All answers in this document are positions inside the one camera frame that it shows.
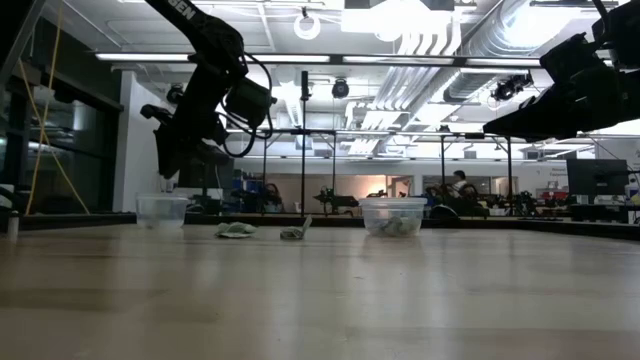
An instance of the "clear plastic container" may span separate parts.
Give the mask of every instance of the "clear plastic container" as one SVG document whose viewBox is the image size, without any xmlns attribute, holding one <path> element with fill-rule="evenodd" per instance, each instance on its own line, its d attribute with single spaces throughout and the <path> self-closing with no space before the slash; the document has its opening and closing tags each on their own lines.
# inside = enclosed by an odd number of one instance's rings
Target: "clear plastic container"
<svg viewBox="0 0 640 360">
<path fill-rule="evenodd" d="M 181 194 L 138 194 L 136 202 L 139 226 L 177 229 L 184 225 L 189 199 Z"/>
<path fill-rule="evenodd" d="M 424 198 L 361 199 L 364 226 L 374 236 L 416 236 L 420 232 L 426 203 Z"/>
</svg>

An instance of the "glass wall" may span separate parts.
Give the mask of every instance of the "glass wall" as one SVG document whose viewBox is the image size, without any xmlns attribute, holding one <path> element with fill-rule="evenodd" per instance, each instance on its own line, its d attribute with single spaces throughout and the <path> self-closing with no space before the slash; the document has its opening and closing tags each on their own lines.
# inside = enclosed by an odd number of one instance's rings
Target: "glass wall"
<svg viewBox="0 0 640 360">
<path fill-rule="evenodd" d="M 12 79 L 4 94 L 0 134 L 0 176 L 25 199 L 34 191 L 31 213 L 84 213 L 62 168 L 91 212 L 110 211 L 113 201 L 117 113 L 107 113 L 44 86 L 32 88 L 36 107 L 44 115 L 50 99 L 44 145 L 35 188 L 40 123 L 24 85 Z"/>
</svg>

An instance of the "desk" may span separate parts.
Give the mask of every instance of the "desk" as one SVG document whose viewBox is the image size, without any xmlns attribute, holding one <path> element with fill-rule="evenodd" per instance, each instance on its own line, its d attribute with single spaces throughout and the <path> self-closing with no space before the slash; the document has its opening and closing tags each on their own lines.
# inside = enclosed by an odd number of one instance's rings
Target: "desk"
<svg viewBox="0 0 640 360">
<path fill-rule="evenodd" d="M 571 218 L 575 221 L 615 221 L 622 224 L 633 223 L 633 212 L 640 211 L 640 206 L 619 204 L 584 204 L 571 205 Z"/>
<path fill-rule="evenodd" d="M 563 359 L 640 353 L 640 247 L 499 230 L 414 239 L 213 226 L 0 246 L 3 359 Z"/>
</svg>

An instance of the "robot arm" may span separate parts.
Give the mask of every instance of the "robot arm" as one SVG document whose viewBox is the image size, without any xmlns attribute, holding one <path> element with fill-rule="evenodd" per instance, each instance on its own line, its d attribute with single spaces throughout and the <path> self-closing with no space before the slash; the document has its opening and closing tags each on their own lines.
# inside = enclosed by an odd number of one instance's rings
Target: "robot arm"
<svg viewBox="0 0 640 360">
<path fill-rule="evenodd" d="M 228 133 L 219 116 L 227 116 L 230 123 L 247 126 L 248 129 L 243 130 L 251 135 L 249 146 L 240 154 L 227 150 L 231 156 L 246 155 L 265 117 L 271 124 L 269 108 L 274 99 L 271 85 L 266 89 L 245 77 L 248 67 L 242 36 L 189 0 L 145 1 L 189 39 L 195 49 L 189 60 L 197 65 L 184 94 L 176 97 L 179 101 L 174 114 L 153 106 L 145 106 L 141 111 L 145 117 L 155 117 L 161 123 L 154 132 L 160 174 L 170 178 L 194 157 L 204 162 L 219 158 L 218 148 L 202 142 L 202 139 L 212 139 L 218 145 L 225 145 Z M 227 115 L 216 113 L 219 104 Z"/>
<path fill-rule="evenodd" d="M 486 133 L 539 141 L 566 139 L 640 117 L 640 1 L 606 12 L 593 0 L 602 19 L 592 30 L 595 42 L 577 34 L 540 58 L 554 81 L 520 109 L 484 126 Z M 596 51 L 609 50 L 615 68 Z"/>
</svg>

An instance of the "ceiling light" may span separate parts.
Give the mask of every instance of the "ceiling light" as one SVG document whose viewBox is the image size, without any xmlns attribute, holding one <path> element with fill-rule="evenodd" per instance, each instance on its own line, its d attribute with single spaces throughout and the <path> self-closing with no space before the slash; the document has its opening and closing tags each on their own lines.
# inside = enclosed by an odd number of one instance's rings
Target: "ceiling light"
<svg viewBox="0 0 640 360">
<path fill-rule="evenodd" d="M 277 54 L 263 54 L 254 55 L 258 61 L 265 64 L 268 63 L 328 63 L 329 55 L 277 55 Z"/>
<path fill-rule="evenodd" d="M 338 130 L 338 135 L 390 135 L 391 131 L 359 131 L 359 130 Z"/>
<path fill-rule="evenodd" d="M 125 4 L 143 4 L 144 0 L 118 0 Z M 218 5 L 218 6 L 230 6 L 230 7 L 247 7 L 262 5 L 265 7 L 300 7 L 306 6 L 308 8 L 323 8 L 325 3 L 321 1 L 229 1 L 229 0 L 192 0 L 194 5 Z"/>
<path fill-rule="evenodd" d="M 264 64 L 287 64 L 287 63 L 328 63 L 329 55 L 304 55 L 304 54 L 261 54 L 254 55 L 258 61 Z M 96 57 L 102 61 L 111 62 L 151 62 L 151 63 L 188 63 L 189 54 L 179 53 L 96 53 Z M 247 63 L 253 63 L 252 59 L 247 59 Z"/>
<path fill-rule="evenodd" d="M 460 72 L 463 74 L 513 74 L 513 75 L 527 75 L 529 70 L 527 69 L 484 69 L 484 68 L 460 68 Z"/>
<path fill-rule="evenodd" d="M 188 54 L 97 53 L 96 57 L 114 62 L 189 62 Z"/>
<path fill-rule="evenodd" d="M 367 65 L 430 65 L 445 66 L 453 64 L 453 59 L 443 56 L 345 56 L 346 64 L 367 64 Z"/>
<path fill-rule="evenodd" d="M 504 66 L 504 67 L 523 67 L 523 68 L 539 68 L 540 67 L 540 59 L 534 58 L 509 58 L 509 59 L 500 59 L 500 58 L 472 58 L 468 59 L 466 64 L 467 66 Z"/>
</svg>

